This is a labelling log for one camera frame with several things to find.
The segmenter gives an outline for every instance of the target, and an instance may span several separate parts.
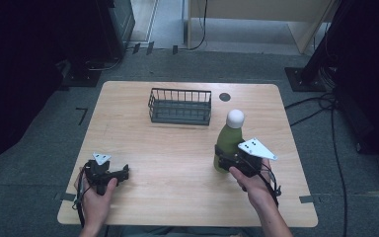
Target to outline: black wire basket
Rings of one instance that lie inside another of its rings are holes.
[[[152,88],[148,106],[152,122],[209,125],[211,91]]]

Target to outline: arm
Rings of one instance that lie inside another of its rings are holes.
[[[79,176],[75,182],[75,188],[78,189]],[[86,177],[83,178],[85,193],[82,200],[82,208],[85,216],[85,226],[79,236],[97,236],[103,227],[110,212],[111,201],[116,185],[116,178],[112,178],[107,185],[106,193],[103,196],[90,188]]]
[[[267,159],[264,159],[263,162],[270,167]],[[237,180],[239,186],[246,188],[249,201],[260,218],[265,236],[292,236],[264,181],[259,176],[248,178],[235,167],[231,167],[229,171]],[[269,181],[267,172],[263,172],[263,176]]]

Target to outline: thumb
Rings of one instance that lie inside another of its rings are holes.
[[[108,198],[109,200],[111,200],[114,194],[114,189],[116,187],[116,182],[117,182],[116,178],[110,179],[109,183],[107,184],[107,190],[106,190],[106,193],[104,194],[104,198]]]

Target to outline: floor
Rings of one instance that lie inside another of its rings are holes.
[[[185,29],[187,7],[181,0],[132,0],[136,27],[133,36],[141,34],[140,21],[150,22],[147,38],[139,40],[132,36],[133,43],[148,43],[154,41],[154,48],[186,48]],[[192,46],[197,46],[202,40],[202,19],[192,19]],[[304,54],[312,55],[325,34],[327,24],[323,24]],[[281,55],[300,55],[286,22],[255,21],[255,20],[225,20],[206,19],[205,40],[197,50],[250,52]]]

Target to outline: bottle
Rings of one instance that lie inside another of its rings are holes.
[[[227,114],[226,124],[221,129],[216,143],[225,155],[233,156],[238,152],[238,144],[244,141],[242,138],[244,121],[245,115],[239,110],[232,110]],[[220,173],[228,172],[218,166],[217,155],[214,155],[214,168]]]

